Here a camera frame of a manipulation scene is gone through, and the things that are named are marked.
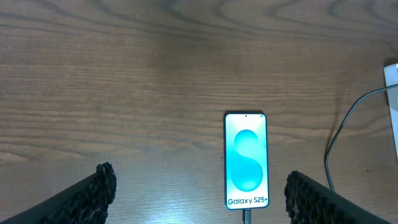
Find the phone display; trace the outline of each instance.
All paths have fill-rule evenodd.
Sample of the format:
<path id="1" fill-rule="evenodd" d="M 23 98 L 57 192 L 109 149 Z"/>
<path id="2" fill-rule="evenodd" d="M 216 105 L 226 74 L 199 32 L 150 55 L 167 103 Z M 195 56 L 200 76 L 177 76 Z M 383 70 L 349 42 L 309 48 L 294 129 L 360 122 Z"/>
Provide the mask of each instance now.
<path id="1" fill-rule="evenodd" d="M 225 199 L 228 209 L 269 204 L 267 118 L 261 111 L 224 116 Z"/>

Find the black mesh material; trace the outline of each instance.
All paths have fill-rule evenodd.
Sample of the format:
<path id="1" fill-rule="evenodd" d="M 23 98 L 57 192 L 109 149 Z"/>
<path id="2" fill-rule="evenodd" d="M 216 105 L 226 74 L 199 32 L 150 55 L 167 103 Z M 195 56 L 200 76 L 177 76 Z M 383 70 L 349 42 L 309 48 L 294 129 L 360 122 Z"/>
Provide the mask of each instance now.
<path id="1" fill-rule="evenodd" d="M 96 173 L 2 224 L 104 224 L 116 193 L 116 176 L 108 162 Z"/>
<path id="2" fill-rule="evenodd" d="M 293 171 L 285 187 L 291 223 L 388 223 L 332 192 L 306 175 Z"/>

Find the phone bezel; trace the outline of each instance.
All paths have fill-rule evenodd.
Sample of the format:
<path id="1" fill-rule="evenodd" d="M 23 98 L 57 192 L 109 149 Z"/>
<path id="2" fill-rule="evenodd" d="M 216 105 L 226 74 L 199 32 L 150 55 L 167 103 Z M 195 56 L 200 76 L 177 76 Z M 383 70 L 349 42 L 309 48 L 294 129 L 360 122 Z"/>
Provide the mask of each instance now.
<path id="1" fill-rule="evenodd" d="M 253 207 L 253 208 L 228 208 L 228 204 L 227 204 L 227 195 L 226 195 L 226 127 L 225 127 L 225 119 L 227 117 L 227 115 L 229 114 L 258 114 L 258 115 L 264 115 L 265 119 L 266 119 L 266 144 L 267 144 L 267 185 L 268 185 L 268 204 L 264 207 Z M 269 194 L 269 163 L 268 163 L 268 119 L 266 114 L 261 111 L 261 110 L 229 110 L 229 111 L 225 111 L 224 113 L 224 118 L 223 118 L 223 123 L 224 123 L 224 204 L 225 207 L 228 210 L 244 210 L 244 209 L 254 209 L 254 208 L 266 208 L 269 206 L 269 204 L 271 203 L 270 200 L 270 194 Z"/>

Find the wood grain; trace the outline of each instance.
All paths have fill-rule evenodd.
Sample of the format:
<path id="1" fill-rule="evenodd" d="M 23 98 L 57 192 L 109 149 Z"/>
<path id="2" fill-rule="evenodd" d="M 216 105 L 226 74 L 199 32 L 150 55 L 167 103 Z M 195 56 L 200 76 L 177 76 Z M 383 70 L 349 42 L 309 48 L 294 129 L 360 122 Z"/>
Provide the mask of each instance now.
<path id="1" fill-rule="evenodd" d="M 223 198 L 223 113 L 269 120 L 271 205 L 398 55 L 398 1 L 0 1 L 0 220 L 110 161 L 107 223 L 241 223 Z M 330 159 L 336 191 L 398 223 L 386 96 L 361 103 Z"/>

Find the black cable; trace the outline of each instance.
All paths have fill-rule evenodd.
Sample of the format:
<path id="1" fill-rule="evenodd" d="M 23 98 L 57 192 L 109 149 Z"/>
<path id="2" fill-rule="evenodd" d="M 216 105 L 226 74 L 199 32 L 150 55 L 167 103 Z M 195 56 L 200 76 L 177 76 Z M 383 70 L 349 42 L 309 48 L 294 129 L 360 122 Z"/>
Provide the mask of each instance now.
<path id="1" fill-rule="evenodd" d="M 380 88 L 380 89 L 377 89 L 377 90 L 370 91 L 369 93 L 367 93 L 367 94 L 365 94 L 365 95 L 359 97 L 359 99 L 357 99 L 357 100 L 355 101 L 355 103 L 351 106 L 351 108 L 348 110 L 346 116 L 344 117 L 343 121 L 342 121 L 341 124 L 340 124 L 340 127 L 338 127 L 336 134 L 333 136 L 333 139 L 330 141 L 329 146 L 328 146 L 328 150 L 327 150 L 327 152 L 325 153 L 325 157 L 324 157 L 326 177 L 327 177 L 328 182 L 329 182 L 330 190 L 332 190 L 333 192 L 335 192 L 335 188 L 334 188 L 334 186 L 333 186 L 333 182 L 331 181 L 331 177 L 330 177 L 330 173 L 329 173 L 328 159 L 329 159 L 329 155 L 330 155 L 330 152 L 331 152 L 331 148 L 333 147 L 333 145 L 334 145 L 334 143 L 335 143 L 335 141 L 336 141 L 336 139 L 337 139 L 339 133 L 340 133 L 341 130 L 343 129 L 344 125 L 346 124 L 346 122 L 347 122 L 349 116 L 351 115 L 351 113 L 353 112 L 353 110 L 355 109 L 355 107 L 358 105 L 358 103 L 359 103 L 360 101 L 362 101 L 363 99 L 365 99 L 366 97 L 372 95 L 373 93 L 380 93 L 380 92 L 382 92 L 382 91 L 386 91 L 386 90 L 389 90 L 389 89 L 391 89 L 391 88 L 396 88 L 396 87 L 398 87 L 398 84 L 395 84 L 395 85 L 391 85 L 391 86 L 387 86 L 387 87 L 384 87 L 384 88 Z"/>
<path id="2" fill-rule="evenodd" d="M 243 224 L 251 224 L 251 211 L 250 209 L 243 210 Z"/>

